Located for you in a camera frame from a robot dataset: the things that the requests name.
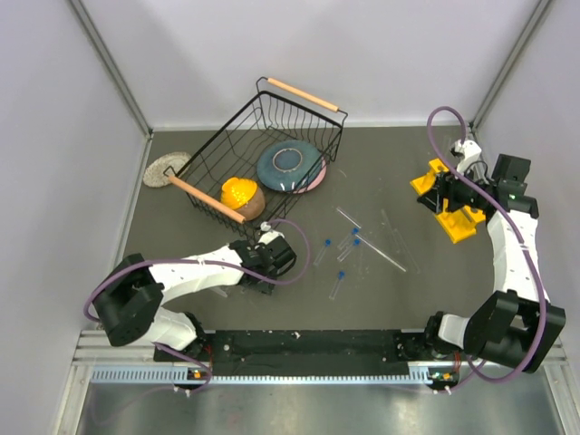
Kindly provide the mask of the yellow test tube rack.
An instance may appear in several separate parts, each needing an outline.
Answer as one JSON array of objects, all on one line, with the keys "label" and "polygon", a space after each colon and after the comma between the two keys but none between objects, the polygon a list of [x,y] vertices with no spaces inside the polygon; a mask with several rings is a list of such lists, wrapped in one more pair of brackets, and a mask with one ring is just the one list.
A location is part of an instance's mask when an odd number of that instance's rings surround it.
[{"label": "yellow test tube rack", "polygon": [[[448,168],[440,159],[432,159],[429,162],[428,171],[431,169],[440,170],[441,174],[448,171]],[[424,194],[423,180],[425,175],[411,181],[412,187],[419,196]],[[485,215],[481,210],[467,206],[452,213],[442,211],[440,214],[433,215],[453,244],[475,236],[477,234],[477,225],[485,221]]]}]

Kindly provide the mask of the long glass test tube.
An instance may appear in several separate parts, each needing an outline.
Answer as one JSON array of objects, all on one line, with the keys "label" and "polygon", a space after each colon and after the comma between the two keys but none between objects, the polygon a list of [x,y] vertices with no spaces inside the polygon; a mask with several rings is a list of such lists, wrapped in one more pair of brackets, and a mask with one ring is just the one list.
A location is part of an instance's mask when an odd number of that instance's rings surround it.
[{"label": "long glass test tube", "polygon": [[399,269],[403,273],[406,273],[407,272],[407,268],[405,268],[402,264],[400,264],[398,261],[396,261],[391,256],[387,255],[385,252],[383,252],[382,250],[380,250],[376,245],[374,245],[373,243],[371,243],[365,237],[363,237],[361,235],[357,235],[356,237],[364,245],[366,245],[367,247],[369,247],[373,252],[375,252],[377,255],[381,256],[383,259],[385,259],[386,261],[388,261],[392,266],[396,267],[397,269]]}]

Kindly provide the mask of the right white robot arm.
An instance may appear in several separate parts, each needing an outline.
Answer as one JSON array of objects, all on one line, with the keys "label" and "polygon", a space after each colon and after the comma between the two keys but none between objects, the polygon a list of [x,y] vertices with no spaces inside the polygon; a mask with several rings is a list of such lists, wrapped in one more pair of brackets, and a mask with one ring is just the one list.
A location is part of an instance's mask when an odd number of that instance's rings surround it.
[{"label": "right white robot arm", "polygon": [[501,214],[477,191],[462,183],[440,159],[414,179],[418,201],[431,210],[452,242],[476,234],[483,222],[493,248],[494,285],[488,300],[470,317],[437,312],[423,335],[425,352],[436,359],[453,351],[515,368],[527,360],[535,372],[566,324],[564,309],[539,295],[536,231],[537,200],[526,195],[531,162],[498,156],[490,179],[478,180],[507,212]]}]

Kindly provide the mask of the glass test tube right upper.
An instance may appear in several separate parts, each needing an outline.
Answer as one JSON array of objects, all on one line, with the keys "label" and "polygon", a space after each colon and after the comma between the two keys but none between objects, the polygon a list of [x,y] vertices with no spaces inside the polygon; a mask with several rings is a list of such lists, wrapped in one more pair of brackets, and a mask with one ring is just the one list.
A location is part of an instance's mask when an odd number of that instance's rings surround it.
[{"label": "glass test tube right upper", "polygon": [[381,209],[381,215],[382,223],[386,226],[387,230],[392,233],[394,231],[394,227],[392,226],[391,220],[384,209]]}]

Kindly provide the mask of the glass test tube right lower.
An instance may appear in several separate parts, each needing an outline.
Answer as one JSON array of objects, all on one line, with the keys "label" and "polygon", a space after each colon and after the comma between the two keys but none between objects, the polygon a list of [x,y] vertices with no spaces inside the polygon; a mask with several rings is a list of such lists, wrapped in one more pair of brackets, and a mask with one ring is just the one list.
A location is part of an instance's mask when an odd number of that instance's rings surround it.
[{"label": "glass test tube right lower", "polygon": [[401,232],[399,229],[393,230],[393,240],[394,240],[394,248],[395,248],[395,260],[397,263],[409,273],[413,273],[414,275],[419,275],[421,273],[421,269],[419,264],[413,254],[411,253],[410,248],[408,247],[406,241],[404,240]]}]

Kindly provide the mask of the blue capped tube far left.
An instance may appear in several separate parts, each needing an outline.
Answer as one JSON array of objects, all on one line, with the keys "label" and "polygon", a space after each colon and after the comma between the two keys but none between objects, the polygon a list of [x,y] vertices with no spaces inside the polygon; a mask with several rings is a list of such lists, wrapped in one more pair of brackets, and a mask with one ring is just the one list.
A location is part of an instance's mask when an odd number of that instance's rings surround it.
[{"label": "blue capped tube far left", "polygon": [[324,259],[324,256],[325,256],[326,252],[328,251],[328,248],[331,246],[331,244],[332,244],[331,239],[326,239],[324,241],[323,246],[321,247],[321,249],[319,250],[319,252],[316,254],[316,256],[314,258],[313,266],[318,267],[320,265],[320,263]]}]

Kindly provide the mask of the blue capped tube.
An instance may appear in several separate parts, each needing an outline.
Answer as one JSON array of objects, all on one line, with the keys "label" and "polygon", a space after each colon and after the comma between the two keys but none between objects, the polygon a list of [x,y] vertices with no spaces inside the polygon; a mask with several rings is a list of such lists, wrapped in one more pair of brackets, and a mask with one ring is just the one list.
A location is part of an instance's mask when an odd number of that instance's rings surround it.
[{"label": "blue capped tube", "polygon": [[358,248],[360,242],[361,240],[356,237],[354,241],[340,253],[340,255],[337,257],[337,261],[342,263],[353,251]]},{"label": "blue capped tube", "polygon": [[318,267],[320,265],[320,263],[324,259],[324,256],[325,256],[326,252],[328,251],[328,248],[331,246],[331,244],[332,244],[331,239],[326,239],[324,241],[323,246],[321,247],[321,249],[319,250],[319,252],[316,254],[316,256],[314,258],[313,266]]},{"label": "blue capped tube", "polygon": [[347,246],[349,246],[355,239],[356,239],[356,235],[359,232],[359,228],[358,227],[354,227],[350,233],[338,244],[338,249],[342,250],[344,248],[346,248]]},{"label": "blue capped tube", "polygon": [[340,270],[337,274],[336,280],[333,284],[333,288],[331,290],[331,293],[329,294],[329,299],[330,300],[334,300],[340,290],[340,287],[342,285],[342,282],[344,280],[345,277],[345,272],[343,270]]}]

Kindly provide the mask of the clear acrylic tube rack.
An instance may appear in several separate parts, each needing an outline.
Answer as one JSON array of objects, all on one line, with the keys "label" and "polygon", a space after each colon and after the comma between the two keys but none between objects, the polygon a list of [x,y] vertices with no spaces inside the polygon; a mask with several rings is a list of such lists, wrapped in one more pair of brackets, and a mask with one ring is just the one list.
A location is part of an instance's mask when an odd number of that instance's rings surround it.
[{"label": "clear acrylic tube rack", "polygon": [[229,290],[226,286],[217,285],[212,288],[212,291],[217,295],[228,298],[229,297]]}]

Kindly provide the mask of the blue capped tube lower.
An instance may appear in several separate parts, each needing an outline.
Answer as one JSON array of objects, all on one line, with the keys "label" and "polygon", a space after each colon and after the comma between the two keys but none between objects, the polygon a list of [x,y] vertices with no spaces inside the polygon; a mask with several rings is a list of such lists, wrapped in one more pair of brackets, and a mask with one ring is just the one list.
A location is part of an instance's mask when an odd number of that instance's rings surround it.
[{"label": "blue capped tube lower", "polygon": [[342,282],[344,280],[345,277],[345,272],[343,270],[340,270],[337,274],[336,280],[333,284],[333,288],[331,290],[331,293],[329,294],[329,299],[330,300],[334,300],[340,290],[340,287],[342,285]]}]

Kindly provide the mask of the short glass test tube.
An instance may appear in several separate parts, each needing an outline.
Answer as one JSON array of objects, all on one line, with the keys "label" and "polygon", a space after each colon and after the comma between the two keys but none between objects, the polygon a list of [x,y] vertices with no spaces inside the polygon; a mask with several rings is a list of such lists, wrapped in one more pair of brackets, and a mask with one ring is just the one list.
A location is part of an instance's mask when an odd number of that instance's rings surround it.
[{"label": "short glass test tube", "polygon": [[350,223],[352,223],[355,227],[361,228],[362,225],[350,214],[348,214],[345,210],[340,207],[336,207],[335,210],[345,219],[347,219]]}]

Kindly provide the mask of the pink plate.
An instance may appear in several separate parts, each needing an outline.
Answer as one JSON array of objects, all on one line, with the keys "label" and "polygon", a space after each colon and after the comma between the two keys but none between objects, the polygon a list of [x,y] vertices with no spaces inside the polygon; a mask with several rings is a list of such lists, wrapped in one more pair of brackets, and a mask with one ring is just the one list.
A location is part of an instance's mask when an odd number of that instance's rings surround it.
[{"label": "pink plate", "polygon": [[326,171],[327,171],[326,160],[322,159],[321,170],[318,173],[318,175],[314,178],[314,180],[312,182],[310,182],[306,187],[293,191],[293,194],[295,194],[295,195],[303,194],[303,193],[306,193],[306,192],[311,191],[311,190],[315,189],[316,187],[318,187],[324,181]]}]

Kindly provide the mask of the blue capped tube upper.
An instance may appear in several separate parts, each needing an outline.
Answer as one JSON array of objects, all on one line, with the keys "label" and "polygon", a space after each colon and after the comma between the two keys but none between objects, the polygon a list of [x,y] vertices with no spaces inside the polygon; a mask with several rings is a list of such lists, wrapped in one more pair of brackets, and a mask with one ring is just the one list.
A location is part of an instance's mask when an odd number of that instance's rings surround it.
[{"label": "blue capped tube upper", "polygon": [[358,227],[354,227],[350,233],[338,244],[338,249],[342,250],[344,248],[346,248],[347,246],[349,246],[355,239],[356,239],[356,235],[359,232],[359,228]]}]

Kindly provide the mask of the blue capped tube middle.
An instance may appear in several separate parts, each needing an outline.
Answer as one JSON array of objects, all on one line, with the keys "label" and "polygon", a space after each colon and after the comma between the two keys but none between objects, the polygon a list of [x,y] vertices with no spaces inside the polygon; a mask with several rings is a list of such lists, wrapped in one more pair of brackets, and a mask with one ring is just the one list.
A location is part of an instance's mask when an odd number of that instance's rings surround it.
[{"label": "blue capped tube middle", "polygon": [[337,261],[342,263],[353,251],[358,248],[360,242],[361,240],[356,237],[354,241],[340,253],[340,255],[337,257]]}]

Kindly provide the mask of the blue ceramic plate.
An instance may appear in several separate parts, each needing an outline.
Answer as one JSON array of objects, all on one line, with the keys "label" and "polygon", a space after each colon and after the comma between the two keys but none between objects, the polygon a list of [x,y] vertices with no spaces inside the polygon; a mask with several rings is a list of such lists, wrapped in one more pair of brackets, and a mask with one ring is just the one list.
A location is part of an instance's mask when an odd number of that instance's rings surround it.
[{"label": "blue ceramic plate", "polygon": [[318,175],[323,154],[302,140],[279,141],[267,147],[256,164],[256,175],[267,188],[292,193],[306,187]]}]

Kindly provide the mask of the woven round coaster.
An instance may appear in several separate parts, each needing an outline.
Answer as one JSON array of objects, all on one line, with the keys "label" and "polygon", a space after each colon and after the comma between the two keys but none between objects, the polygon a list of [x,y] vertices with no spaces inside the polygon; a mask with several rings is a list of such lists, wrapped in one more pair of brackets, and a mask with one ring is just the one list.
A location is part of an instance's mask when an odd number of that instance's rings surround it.
[{"label": "woven round coaster", "polygon": [[182,170],[191,155],[187,152],[171,152],[155,159],[144,171],[142,182],[146,187],[158,189],[170,184],[169,176],[175,176]]}]

